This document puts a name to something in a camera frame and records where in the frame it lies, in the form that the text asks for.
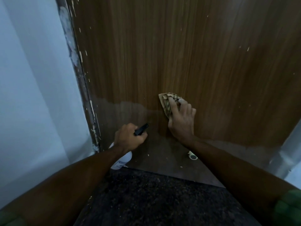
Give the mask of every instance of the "wood grain surface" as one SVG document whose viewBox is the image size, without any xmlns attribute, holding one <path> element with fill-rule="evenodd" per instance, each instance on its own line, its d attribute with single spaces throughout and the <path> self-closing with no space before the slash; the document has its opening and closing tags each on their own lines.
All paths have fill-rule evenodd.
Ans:
<svg viewBox="0 0 301 226">
<path fill-rule="evenodd" d="M 158 98 L 166 92 L 197 109 L 197 136 L 242 151 L 274 151 L 301 117 L 301 0 L 67 3 L 104 149 L 123 123 L 146 121 L 144 148 L 173 146 Z"/>
</svg>

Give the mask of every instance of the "hand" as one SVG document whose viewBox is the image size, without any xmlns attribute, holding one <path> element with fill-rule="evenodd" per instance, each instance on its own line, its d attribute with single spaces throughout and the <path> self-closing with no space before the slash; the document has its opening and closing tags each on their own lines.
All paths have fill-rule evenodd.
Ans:
<svg viewBox="0 0 301 226">
<path fill-rule="evenodd" d="M 183 145 L 188 146 L 194 137 L 194 116 L 197 110 L 191 107 L 184 99 L 179 99 L 180 111 L 175 100 L 168 98 L 172 115 L 169 118 L 168 128 L 175 138 Z"/>
<path fill-rule="evenodd" d="M 114 145 L 121 146 L 126 153 L 136 149 L 148 136 L 146 132 L 142 133 L 141 136 L 134 136 L 134 132 L 137 128 L 138 126 L 132 123 L 124 124 L 117 132 L 115 132 Z"/>
</svg>

